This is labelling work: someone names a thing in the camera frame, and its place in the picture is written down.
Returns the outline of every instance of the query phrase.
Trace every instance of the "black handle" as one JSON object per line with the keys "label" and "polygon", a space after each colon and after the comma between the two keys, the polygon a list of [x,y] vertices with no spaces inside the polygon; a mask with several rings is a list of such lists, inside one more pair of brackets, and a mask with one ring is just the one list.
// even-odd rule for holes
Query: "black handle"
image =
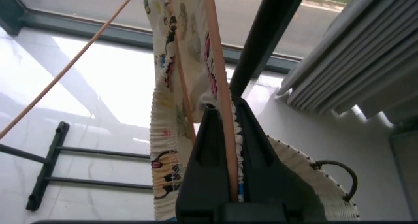
{"label": "black handle", "polygon": [[346,202],[350,201],[351,198],[353,198],[353,195],[355,194],[357,190],[357,184],[358,184],[357,176],[355,175],[354,171],[343,163],[340,163],[337,161],[328,161],[328,160],[317,161],[316,163],[311,164],[311,167],[314,170],[317,170],[317,169],[321,169],[322,165],[337,165],[337,166],[344,168],[350,174],[351,178],[353,179],[353,185],[351,186],[350,192],[342,197],[344,201]]}

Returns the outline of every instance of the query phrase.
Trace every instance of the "curtain fold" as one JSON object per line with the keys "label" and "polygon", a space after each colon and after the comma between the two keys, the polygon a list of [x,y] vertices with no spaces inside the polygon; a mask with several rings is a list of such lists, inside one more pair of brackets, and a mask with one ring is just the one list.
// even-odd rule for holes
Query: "curtain fold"
{"label": "curtain fold", "polygon": [[[278,95],[309,112],[358,105],[367,118],[388,110],[392,123],[418,115],[418,0],[352,0],[323,41],[283,80]],[[408,108],[407,114],[396,111]]]}

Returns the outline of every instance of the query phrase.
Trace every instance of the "wooden stick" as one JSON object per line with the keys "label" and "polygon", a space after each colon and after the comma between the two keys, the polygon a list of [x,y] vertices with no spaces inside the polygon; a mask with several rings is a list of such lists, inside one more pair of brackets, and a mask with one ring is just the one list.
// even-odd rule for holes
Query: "wooden stick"
{"label": "wooden stick", "polygon": [[206,19],[212,54],[214,56],[215,73],[218,86],[218,97],[220,100],[220,110],[222,113],[223,134],[225,135],[225,149],[227,154],[227,168],[229,174],[229,186],[233,202],[238,202],[238,161],[236,158],[234,120],[229,98],[229,87],[225,72],[225,62],[223,60],[221,35],[217,23],[215,0],[204,0],[206,9]]}
{"label": "wooden stick", "polygon": [[[167,11],[167,15],[168,15],[167,19],[168,20],[174,14],[174,10],[172,8],[172,0],[169,0],[169,3],[170,3],[170,5],[168,5],[168,8],[167,8],[167,10],[168,10]],[[191,144],[194,146],[195,141],[196,141],[196,132],[195,132],[195,126],[193,125],[193,114],[191,112],[191,106],[190,106],[190,102],[189,102],[189,93],[187,92],[187,85],[185,84],[184,72],[183,72],[183,66],[182,66],[182,59],[180,57],[180,48],[178,46],[178,41],[179,41],[179,34],[176,31],[175,39],[174,39],[174,46],[176,47],[176,61],[177,61],[177,64],[178,64],[178,66],[177,66],[178,75],[180,76],[180,85],[182,87],[182,92],[183,92],[183,104],[185,106],[185,114],[187,116],[187,124],[192,130]]]}
{"label": "wooden stick", "polygon": [[84,52],[99,38],[99,36],[105,31],[105,29],[113,22],[115,17],[122,11],[123,8],[130,2],[126,0],[121,7],[113,14],[113,16],[105,23],[100,30],[90,39],[90,41],[79,51],[79,53],[65,66],[65,68],[48,84],[48,86],[41,91],[41,93],[33,99],[33,101],[22,112],[14,118],[14,120],[5,127],[0,133],[0,139],[2,139],[19,121],[52,89],[52,87],[58,83],[58,81],[64,76],[65,73],[80,59]]}

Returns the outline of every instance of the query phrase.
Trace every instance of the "black metal stand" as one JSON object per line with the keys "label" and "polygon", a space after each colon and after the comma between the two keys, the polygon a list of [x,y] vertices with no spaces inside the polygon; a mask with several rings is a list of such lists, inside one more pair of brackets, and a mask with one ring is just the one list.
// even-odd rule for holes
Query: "black metal stand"
{"label": "black metal stand", "polygon": [[43,163],[40,173],[37,178],[37,182],[32,190],[32,194],[29,196],[29,200],[26,205],[27,210],[36,211],[45,194],[46,188],[50,182],[67,182],[72,184],[87,184],[87,185],[103,185],[108,187],[122,187],[122,188],[131,188],[131,189],[141,189],[141,190],[152,190],[150,185],[137,185],[137,184],[125,184],[119,182],[106,182],[106,181],[97,181],[97,180],[85,180],[85,179],[76,179],[76,178],[60,178],[53,177],[52,172],[54,171],[55,164],[57,163],[59,154],[62,151],[68,152],[81,152],[81,153],[91,153],[91,154],[100,154],[100,155],[113,155],[119,157],[130,157],[137,159],[150,159],[149,155],[141,155],[135,153],[123,153],[123,152],[111,152],[111,151],[102,151],[102,150],[93,150],[93,149],[84,149],[84,148],[72,148],[63,146],[65,137],[67,136],[70,125],[65,122],[60,122],[58,128],[55,130],[55,137],[52,140],[48,155],[46,158],[34,155],[31,153],[24,152],[10,146],[0,144],[0,152],[7,153],[10,155],[15,155],[24,159],[29,159],[32,161]]}
{"label": "black metal stand", "polygon": [[258,78],[302,0],[262,0],[235,67],[229,88],[240,97],[252,78]]}

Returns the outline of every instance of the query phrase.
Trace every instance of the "glass pane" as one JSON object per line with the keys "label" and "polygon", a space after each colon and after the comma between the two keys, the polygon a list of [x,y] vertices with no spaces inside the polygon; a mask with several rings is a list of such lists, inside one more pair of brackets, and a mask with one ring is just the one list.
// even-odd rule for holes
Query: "glass pane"
{"label": "glass pane", "polygon": [[[125,0],[22,0],[28,8],[79,18],[107,21]],[[277,54],[306,57],[349,0],[303,0],[281,41]],[[223,44],[243,47],[261,0],[215,0]],[[150,30],[143,0],[132,0],[115,23]]]}

